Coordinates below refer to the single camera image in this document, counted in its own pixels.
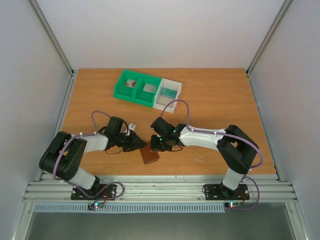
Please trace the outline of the brown leather card holder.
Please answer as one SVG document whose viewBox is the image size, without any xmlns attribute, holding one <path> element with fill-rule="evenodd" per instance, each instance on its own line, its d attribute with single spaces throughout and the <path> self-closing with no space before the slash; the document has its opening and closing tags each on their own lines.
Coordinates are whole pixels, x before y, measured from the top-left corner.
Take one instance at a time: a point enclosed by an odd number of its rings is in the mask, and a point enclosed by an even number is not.
<svg viewBox="0 0 320 240">
<path fill-rule="evenodd" d="M 145 165 L 154 163 L 160 159 L 158 152 L 152 151 L 150 141 L 146 143 L 146 146 L 140 149 L 140 154 Z"/>
</svg>

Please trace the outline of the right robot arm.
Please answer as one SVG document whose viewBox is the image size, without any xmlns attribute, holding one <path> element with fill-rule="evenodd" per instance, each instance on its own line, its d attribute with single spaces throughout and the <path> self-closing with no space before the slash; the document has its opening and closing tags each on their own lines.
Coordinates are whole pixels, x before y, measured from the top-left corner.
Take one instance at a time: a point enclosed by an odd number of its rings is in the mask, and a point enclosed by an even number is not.
<svg viewBox="0 0 320 240">
<path fill-rule="evenodd" d="M 231 200 L 238 195 L 238 187 L 259 151 L 258 145 L 236 125 L 229 125 L 226 129 L 195 128 L 182 123 L 174 126 L 158 117 L 150 127 L 156 132 L 150 140 L 153 151 L 171 152 L 173 147 L 218 151 L 227 165 L 226 174 L 217 189 L 223 200 Z"/>
</svg>

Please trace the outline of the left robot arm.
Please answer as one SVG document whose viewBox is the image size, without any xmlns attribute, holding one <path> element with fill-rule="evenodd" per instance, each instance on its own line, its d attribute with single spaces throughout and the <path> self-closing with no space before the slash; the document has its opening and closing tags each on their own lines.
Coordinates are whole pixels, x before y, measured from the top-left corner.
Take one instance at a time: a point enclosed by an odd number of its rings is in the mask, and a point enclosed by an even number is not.
<svg viewBox="0 0 320 240">
<path fill-rule="evenodd" d="M 103 187 L 100 179 L 80 167 L 85 153 L 107 151 L 113 147 L 133 152 L 147 145 L 136 133 L 135 125 L 112 116 L 108 124 L 94 133 L 72 135 L 58 132 L 39 160 L 39 168 L 75 186 L 89 199 L 96 199 Z"/>
</svg>

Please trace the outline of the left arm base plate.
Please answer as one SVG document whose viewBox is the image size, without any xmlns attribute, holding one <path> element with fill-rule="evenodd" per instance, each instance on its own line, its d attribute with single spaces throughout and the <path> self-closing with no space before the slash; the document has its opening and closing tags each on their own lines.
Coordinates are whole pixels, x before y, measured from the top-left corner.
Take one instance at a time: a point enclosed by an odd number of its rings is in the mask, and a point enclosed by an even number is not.
<svg viewBox="0 0 320 240">
<path fill-rule="evenodd" d="M 89 189 L 83 189 L 81 187 L 74 187 L 71 192 L 70 199 L 73 201 L 93 201 L 93 200 L 101 200 L 107 197 L 108 200 L 114 200 L 117 194 L 117 185 L 109 184 L 105 187 L 106 184 L 101 184 L 98 188 L 97 192 L 102 190 L 99 194 L 94 193 Z"/>
</svg>

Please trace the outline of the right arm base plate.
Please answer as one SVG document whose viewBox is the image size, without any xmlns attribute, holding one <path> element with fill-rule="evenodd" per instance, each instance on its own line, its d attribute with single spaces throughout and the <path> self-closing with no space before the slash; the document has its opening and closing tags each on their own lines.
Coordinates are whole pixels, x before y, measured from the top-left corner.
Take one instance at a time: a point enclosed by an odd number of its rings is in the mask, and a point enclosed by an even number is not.
<svg viewBox="0 0 320 240">
<path fill-rule="evenodd" d="M 204 193 L 207 201 L 240 201 L 249 200 L 249 190 L 246 184 L 240 184 L 235 190 L 230 190 L 220 184 L 205 184 L 201 191 Z"/>
</svg>

